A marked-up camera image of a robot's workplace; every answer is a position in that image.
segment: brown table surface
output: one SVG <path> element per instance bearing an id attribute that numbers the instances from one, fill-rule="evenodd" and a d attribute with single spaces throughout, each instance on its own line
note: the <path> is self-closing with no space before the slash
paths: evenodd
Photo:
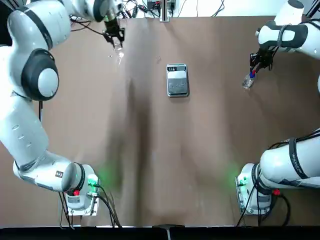
<path id="1" fill-rule="evenodd" d="M 252 90 L 241 87 L 249 53 L 258 50 L 254 33 L 269 19 L 131 19 L 120 64 L 103 37 L 73 32 L 52 51 L 60 86 L 44 103 L 49 150 L 94 167 L 114 194 L 122 225 L 235 225 L 234 179 L 243 165 L 320 123 L 318 62 L 310 57 L 277 53 L 273 70 L 261 70 Z M 172 63 L 187 64 L 189 97 L 168 98 Z M 0 156 L 0 225 L 56 226 L 57 194 L 17 179 L 3 147 Z M 289 224 L 320 224 L 319 191 L 283 192 Z M 285 214 L 278 201 L 265 224 L 279 225 Z M 255 225 L 257 217 L 245 223 Z M 82 224 L 109 225 L 105 206 Z"/>

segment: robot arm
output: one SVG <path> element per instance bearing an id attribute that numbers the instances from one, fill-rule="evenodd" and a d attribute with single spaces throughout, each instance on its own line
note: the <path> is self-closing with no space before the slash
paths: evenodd
<path id="1" fill-rule="evenodd" d="M 0 140 L 14 158 L 14 174 L 39 187 L 66 193 L 67 205 L 94 204 L 94 170 L 48 151 L 49 139 L 33 110 L 52 99 L 58 69 L 49 50 L 70 35 L 70 14 L 102 21 L 116 10 L 114 0 L 42 0 L 13 11 L 7 20 L 12 46 L 0 46 Z"/>
<path id="2" fill-rule="evenodd" d="M 252 83 L 255 74 L 262 68 L 273 64 L 276 51 L 304 53 L 315 59 L 320 59 L 320 20 L 311 19 L 302 22 L 304 5 L 297 0 L 288 0 L 273 21 L 268 21 L 255 35 L 260 48 L 250 55 L 250 76 Z M 243 84 L 250 88 L 252 83 Z"/>
<path id="3" fill-rule="evenodd" d="M 256 32 L 260 48 L 250 55 L 250 79 L 246 78 L 244 87 L 251 87 L 261 68 L 272 66 L 277 49 L 320 59 L 320 20 L 302 22 L 303 11 L 301 2 L 288 0 L 274 21 L 268 21 Z M 276 143 L 262 154 L 260 163 L 247 163 L 235 179 L 240 209 L 246 214 L 266 214 L 273 189 L 320 188 L 319 149 L 320 129 L 305 137 Z"/>

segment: clear plastic bottle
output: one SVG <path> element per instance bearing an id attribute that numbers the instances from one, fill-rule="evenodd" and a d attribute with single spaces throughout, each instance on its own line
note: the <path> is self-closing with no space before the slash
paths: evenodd
<path id="1" fill-rule="evenodd" d="M 242 82 L 242 87 L 244 87 L 245 89 L 250 89 L 254 84 L 255 77 L 256 71 L 253 70 L 252 72 L 250 72 L 250 74 L 245 76 L 244 81 Z"/>

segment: white wall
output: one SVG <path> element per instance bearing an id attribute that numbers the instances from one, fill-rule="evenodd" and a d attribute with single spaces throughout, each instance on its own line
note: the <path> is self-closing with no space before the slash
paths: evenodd
<path id="1" fill-rule="evenodd" d="M 185 0 L 176 0 L 176 10 L 174 17 L 178 16 L 180 9 Z M 224 10 L 218 16 L 275 16 L 279 9 L 287 0 L 224 0 Z M 313 0 L 300 0 L 304 5 L 304 13 L 310 9 Z M 221 0 L 198 0 L 198 16 L 208 17 L 213 15 L 220 7 Z M 129 2 L 127 9 L 134 7 L 134 4 Z M 186 0 L 180 17 L 196 17 L 197 16 L 197 0 Z M 138 18 L 143 18 L 143 12 L 139 11 Z M 320 18 L 320 12 L 314 16 Z"/>

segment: green indicator light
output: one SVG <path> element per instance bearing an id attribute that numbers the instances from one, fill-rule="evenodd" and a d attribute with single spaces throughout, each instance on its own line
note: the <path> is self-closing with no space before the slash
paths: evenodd
<path id="1" fill-rule="evenodd" d="M 98 177 L 94 174 L 88 176 L 88 185 L 93 186 L 98 184 Z"/>

